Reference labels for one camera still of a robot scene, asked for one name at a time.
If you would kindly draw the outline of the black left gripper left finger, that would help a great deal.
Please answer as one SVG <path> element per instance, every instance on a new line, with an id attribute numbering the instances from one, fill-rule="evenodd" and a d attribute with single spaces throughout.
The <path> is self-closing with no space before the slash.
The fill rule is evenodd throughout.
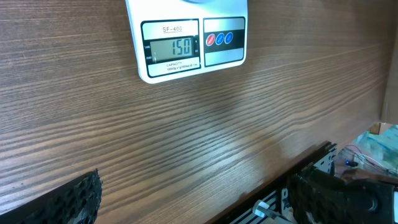
<path id="1" fill-rule="evenodd" d="M 102 181 L 95 169 L 2 214 L 1 223 L 92 224 L 98 216 L 101 195 Z"/>

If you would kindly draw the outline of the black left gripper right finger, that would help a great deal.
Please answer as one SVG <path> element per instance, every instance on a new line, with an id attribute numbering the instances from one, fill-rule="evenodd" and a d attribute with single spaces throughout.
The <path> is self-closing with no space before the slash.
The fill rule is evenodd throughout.
<path id="1" fill-rule="evenodd" d="M 318 169 L 287 179 L 297 223 L 397 222 L 397 183 L 370 178 L 344 180 Z"/>

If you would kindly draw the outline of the white digital kitchen scale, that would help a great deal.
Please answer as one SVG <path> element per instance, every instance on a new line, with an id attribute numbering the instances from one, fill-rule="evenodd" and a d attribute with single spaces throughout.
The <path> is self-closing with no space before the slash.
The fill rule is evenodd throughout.
<path id="1" fill-rule="evenodd" d="M 140 78 L 155 84 L 244 63 L 247 0 L 126 0 Z"/>

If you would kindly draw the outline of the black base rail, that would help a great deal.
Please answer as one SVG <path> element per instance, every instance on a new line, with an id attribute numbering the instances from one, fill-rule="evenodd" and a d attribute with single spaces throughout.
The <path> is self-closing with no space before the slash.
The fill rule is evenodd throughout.
<path id="1" fill-rule="evenodd" d="M 213 223 L 265 223 L 269 219 L 268 216 L 258 216 L 252 210 L 254 204 L 261 200 L 268 204 L 271 209 L 283 215 L 287 214 L 290 205 L 287 201 L 289 196 L 286 189 L 286 181 L 288 176 L 295 174 L 307 166 L 315 166 L 327 174 L 334 172 L 334 157 L 336 156 L 336 144 L 326 142 L 321 148 L 311 153 L 309 156 L 294 165 L 287 172 L 282 174 L 276 180 L 250 196 L 247 200 L 237 204 L 224 215 L 218 217 Z"/>

